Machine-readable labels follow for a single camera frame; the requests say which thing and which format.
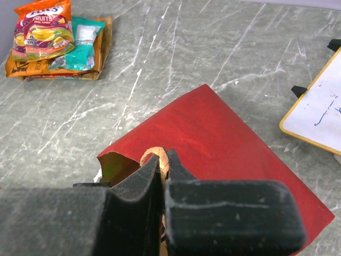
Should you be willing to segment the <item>Doritos chip bag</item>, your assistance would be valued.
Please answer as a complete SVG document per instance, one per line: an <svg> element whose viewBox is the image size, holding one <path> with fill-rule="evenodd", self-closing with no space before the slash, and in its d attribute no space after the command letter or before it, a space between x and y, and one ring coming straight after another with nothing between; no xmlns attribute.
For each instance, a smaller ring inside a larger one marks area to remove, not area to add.
<svg viewBox="0 0 341 256"><path fill-rule="evenodd" d="M112 47L112 29L113 20L112 16L99 17L96 20L103 21L105 27L97 36L94 47L95 47L95 66L87 71L76 71L70 69L58 68L52 70L51 74L37 74L32 76L19 76L19 81L30 80L30 79L76 79L76 80L98 80L103 69L104 63L110 53Z"/></svg>

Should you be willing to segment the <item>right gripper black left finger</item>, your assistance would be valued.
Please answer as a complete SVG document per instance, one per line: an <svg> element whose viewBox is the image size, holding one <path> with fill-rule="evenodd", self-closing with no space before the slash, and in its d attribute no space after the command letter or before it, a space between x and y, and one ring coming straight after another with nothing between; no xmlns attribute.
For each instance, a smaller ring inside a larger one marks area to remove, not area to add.
<svg viewBox="0 0 341 256"><path fill-rule="evenodd" d="M159 158L115 186L1 190L1 255L158 255Z"/></svg>

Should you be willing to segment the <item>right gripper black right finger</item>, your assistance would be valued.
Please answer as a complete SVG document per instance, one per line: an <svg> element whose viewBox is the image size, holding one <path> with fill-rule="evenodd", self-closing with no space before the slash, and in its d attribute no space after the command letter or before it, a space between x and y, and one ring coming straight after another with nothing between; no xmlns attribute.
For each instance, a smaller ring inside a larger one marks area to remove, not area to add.
<svg viewBox="0 0 341 256"><path fill-rule="evenodd" d="M292 193L275 180L200 180L167 151L169 255L292 255L306 230Z"/></svg>

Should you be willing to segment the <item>Fox's fruits candy bag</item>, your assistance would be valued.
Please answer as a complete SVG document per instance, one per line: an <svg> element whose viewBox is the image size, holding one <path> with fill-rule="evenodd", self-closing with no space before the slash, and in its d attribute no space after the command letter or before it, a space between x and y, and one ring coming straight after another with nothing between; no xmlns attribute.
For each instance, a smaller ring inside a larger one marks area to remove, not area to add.
<svg viewBox="0 0 341 256"><path fill-rule="evenodd" d="M33 1L27 11L22 21L27 62L53 59L74 49L71 1Z"/></svg>
<svg viewBox="0 0 341 256"><path fill-rule="evenodd" d="M12 57L15 61L27 61L27 54L25 48L25 39L23 33L23 19L27 14L27 6L23 5L21 7L16 8L14 11L18 15L17 23L14 27L14 38L13 38L13 46L12 46Z"/></svg>

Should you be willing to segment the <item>orange Kettle chip bag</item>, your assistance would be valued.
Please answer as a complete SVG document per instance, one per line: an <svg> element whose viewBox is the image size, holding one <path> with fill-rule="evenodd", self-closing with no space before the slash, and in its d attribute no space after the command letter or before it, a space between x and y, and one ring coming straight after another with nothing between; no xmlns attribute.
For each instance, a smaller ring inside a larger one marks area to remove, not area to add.
<svg viewBox="0 0 341 256"><path fill-rule="evenodd" d="M12 56L9 56L5 63L5 76L18 78L19 76L51 74L52 70L48 69L51 63L51 60L39 60L35 62L14 61Z"/></svg>

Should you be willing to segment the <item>teal snack packet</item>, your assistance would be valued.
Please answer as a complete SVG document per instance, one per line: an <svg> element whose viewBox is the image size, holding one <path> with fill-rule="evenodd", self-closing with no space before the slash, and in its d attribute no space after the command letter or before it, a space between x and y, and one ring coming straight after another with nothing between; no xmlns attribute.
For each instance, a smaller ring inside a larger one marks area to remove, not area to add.
<svg viewBox="0 0 341 256"><path fill-rule="evenodd" d="M72 17L75 48L52 61L49 70L64 68L77 71L90 70L95 66L94 42L105 27L103 21Z"/></svg>

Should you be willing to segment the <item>red brown paper bag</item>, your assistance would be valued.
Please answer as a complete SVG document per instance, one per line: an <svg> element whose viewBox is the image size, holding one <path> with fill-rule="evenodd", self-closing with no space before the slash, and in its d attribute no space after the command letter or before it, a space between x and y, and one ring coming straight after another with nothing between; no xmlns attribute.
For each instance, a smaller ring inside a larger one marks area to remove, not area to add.
<svg viewBox="0 0 341 256"><path fill-rule="evenodd" d="M207 85L179 97L100 153L103 178L120 181L154 146L174 149L196 178L284 183L295 197L308 243L335 217Z"/></svg>

